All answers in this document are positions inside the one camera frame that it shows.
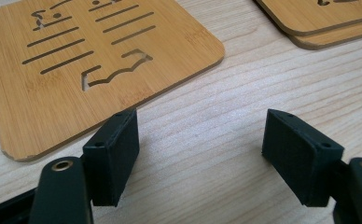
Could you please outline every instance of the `wooden table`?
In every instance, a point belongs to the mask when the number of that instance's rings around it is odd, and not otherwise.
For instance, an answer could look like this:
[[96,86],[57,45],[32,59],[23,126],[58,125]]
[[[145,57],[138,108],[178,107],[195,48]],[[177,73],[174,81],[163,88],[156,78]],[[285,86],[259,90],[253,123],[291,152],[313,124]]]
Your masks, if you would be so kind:
[[[94,207],[95,222],[333,223],[333,201],[301,206],[262,158],[263,130],[268,108],[284,110],[343,145],[346,162],[362,157],[362,39],[308,51],[252,0],[178,2],[225,59],[138,107],[140,155],[118,208]],[[36,187],[49,161],[80,156],[91,136],[26,163],[0,149],[0,202]]]

